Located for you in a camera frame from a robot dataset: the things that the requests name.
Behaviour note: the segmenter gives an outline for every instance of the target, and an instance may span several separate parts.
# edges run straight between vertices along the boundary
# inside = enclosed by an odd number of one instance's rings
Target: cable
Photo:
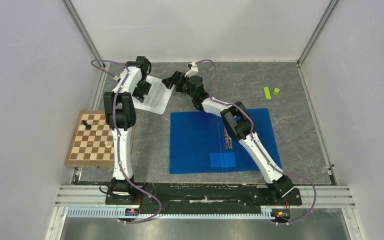
[[[136,198],[137,198],[137,200],[139,200],[139,207],[138,207],[138,209],[140,210],[141,207],[142,207],[141,195],[139,194]]]
[[[305,180],[305,181],[307,181],[307,182],[309,182],[310,183],[310,185],[312,186],[312,189],[313,189],[313,191],[314,191],[314,199],[313,199],[313,202],[312,202],[312,204],[311,204],[311,207],[310,207],[310,209],[303,215],[303,216],[301,216],[301,217],[299,217],[298,219],[295,219],[295,220],[293,220],[293,221],[291,221],[291,222],[287,222],[287,223],[279,223],[280,225],[291,225],[291,224],[294,224],[294,223],[297,223],[297,222],[299,222],[299,221],[301,221],[301,220],[303,220],[303,219],[305,219],[306,217],[308,217],[308,215],[310,214],[310,213],[312,213],[313,212],[313,209],[314,209],[314,206],[316,205],[316,199],[317,199],[317,191],[316,191],[316,186],[314,185],[314,183],[310,180],[310,179],[308,179],[307,177],[305,177],[305,176],[298,176],[298,175],[294,175],[294,174],[290,174],[290,173],[286,173],[286,172],[284,172],[284,171],[281,171],[281,170],[278,170],[275,166],[273,166],[272,165],[272,163],[269,161],[269,159],[267,158],[267,156],[266,156],[266,154],[264,154],[264,152],[263,152],[263,150],[261,149],[261,147],[258,145],[258,143],[257,143],[257,141],[254,139],[254,136],[253,136],[253,133],[254,133],[254,122],[253,122],[253,120],[250,118],[250,116],[248,116],[248,114],[244,111],[244,110],[242,110],[240,107],[238,107],[236,104],[234,104],[234,103],[224,103],[224,102],[222,102],[222,101],[218,101],[218,100],[216,100],[216,99],[213,99],[213,91],[214,91],[214,88],[216,87],[216,84],[217,84],[217,68],[216,68],[216,65],[214,64],[214,62],[212,61],[212,60],[210,60],[210,59],[203,59],[203,60],[200,60],[200,61],[197,61],[197,62],[195,62],[195,64],[199,64],[199,63],[202,63],[202,62],[210,62],[211,64],[212,64],[212,66],[214,67],[214,84],[212,85],[212,89],[211,89],[211,92],[209,93],[209,99],[212,101],[212,102],[215,102],[215,103],[218,103],[218,104],[221,104],[221,105],[223,105],[223,106],[234,106],[245,118],[247,118],[248,120],[249,120],[249,122],[251,123],[251,129],[250,129],[250,131],[249,131],[249,135],[250,135],[250,137],[251,137],[251,140],[252,140],[252,142],[257,146],[257,148],[258,148],[258,150],[259,150],[259,152],[263,155],[263,157],[264,157],[264,159],[267,161],[267,163],[270,165],[270,167],[274,170],[274,171],[276,171],[276,172],[278,172],[278,173],[280,173],[280,174],[282,174],[282,175],[285,175],[285,176],[288,176],[288,177],[291,177],[291,178],[297,178],[297,179],[302,179],[302,180]]]
[[[111,61],[111,60],[93,59],[92,61],[90,61],[90,64],[92,64],[92,66],[94,66],[95,68],[101,70],[102,72],[105,72],[105,73],[111,75],[113,78],[118,78],[118,77],[117,77],[116,75],[112,74],[111,72],[105,70],[104,68],[95,65],[95,64],[94,64],[95,62],[110,63],[110,64],[117,64],[117,65],[124,66],[124,64],[122,64],[121,62]]]
[[[148,73],[146,75],[149,75],[151,73],[151,69],[152,69],[152,64],[151,64],[151,62],[149,62],[149,70],[148,70]]]
[[[130,71],[129,69],[122,63],[119,63],[119,62],[113,62],[115,64],[118,64],[118,65],[121,65],[124,67],[124,69],[126,70],[126,75],[124,77],[124,79],[122,80],[121,84],[120,84],[120,87],[117,89],[117,92],[115,92],[115,95],[114,95],[114,101],[112,102],[112,122],[117,125],[117,121],[116,121],[116,105],[117,105],[117,96],[119,95],[119,93],[121,92],[122,88],[123,88],[123,85],[124,83],[126,82],[129,74],[130,74]],[[115,126],[115,130],[117,131],[117,142],[120,142],[120,130],[117,126]],[[151,193],[143,190],[142,188],[136,186],[132,181],[130,181],[130,179],[128,178],[128,176],[126,175],[125,171],[123,170],[123,166],[122,166],[122,162],[121,162],[121,157],[120,157],[120,145],[117,144],[117,162],[118,162],[118,166],[120,168],[120,171],[121,173],[123,174],[124,176],[124,179],[132,186],[134,187],[135,189],[139,190],[140,192],[150,196],[151,198],[153,198],[157,203],[158,203],[158,211],[153,214],[152,216],[149,216],[147,218],[144,218],[144,219],[141,219],[141,220],[138,220],[138,221],[131,221],[131,222],[127,222],[125,221],[124,223],[125,224],[140,224],[140,223],[144,223],[144,222],[147,222],[151,219],[153,219],[155,216],[157,216],[158,214],[160,214],[161,212],[161,209],[163,207],[163,205],[161,204],[161,201],[154,195],[152,195]]]
[[[99,191],[101,192],[101,193],[103,193],[103,194],[105,194],[105,195],[107,195],[107,193],[106,192],[104,192],[103,190],[102,190],[102,185],[104,185],[105,187],[107,187],[107,188],[110,188],[109,186],[107,186],[107,185],[105,185],[105,184],[101,184],[101,185],[99,185]]]
[[[285,220],[285,221],[289,221],[289,219],[287,219],[287,218],[284,218],[283,216],[281,216],[281,215],[279,215],[279,218],[281,218],[281,219],[283,219],[283,220]]]

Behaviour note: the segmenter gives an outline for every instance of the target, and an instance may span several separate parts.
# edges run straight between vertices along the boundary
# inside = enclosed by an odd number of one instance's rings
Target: chess piece
[[[106,142],[105,142],[105,147],[106,147],[106,148],[109,149],[109,148],[111,148],[112,146],[113,146],[113,142],[112,142],[112,141],[106,141]]]
[[[81,121],[81,123],[86,126],[86,130],[90,130],[92,128],[92,125],[88,124],[85,120]]]

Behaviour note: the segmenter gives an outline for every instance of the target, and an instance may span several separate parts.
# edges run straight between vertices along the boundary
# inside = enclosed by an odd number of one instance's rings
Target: lime green cube
[[[279,91],[280,91],[280,89],[276,87],[276,88],[274,89],[274,91],[273,91],[273,94],[274,94],[274,95],[278,95],[278,94],[279,94]]]

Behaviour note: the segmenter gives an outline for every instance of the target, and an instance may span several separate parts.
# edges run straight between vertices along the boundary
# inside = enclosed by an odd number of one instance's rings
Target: small blue square
[[[209,164],[212,168],[234,168],[236,167],[234,152],[210,152]]]

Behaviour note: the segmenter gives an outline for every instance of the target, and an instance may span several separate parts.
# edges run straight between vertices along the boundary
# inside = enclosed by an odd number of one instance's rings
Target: black base
[[[283,199],[264,185],[206,184],[206,183],[136,183],[156,196],[162,203],[161,214],[259,214],[261,206],[302,205],[300,190],[294,188]],[[131,189],[131,196],[106,197],[107,205],[139,204],[142,214],[153,214],[158,203],[151,197]],[[194,202],[203,199],[220,201],[212,203]]]
[[[119,195],[114,192],[123,192],[128,195]],[[111,179],[106,192],[105,204],[106,205],[138,205],[139,199],[136,189],[125,180],[116,180],[115,177]]]

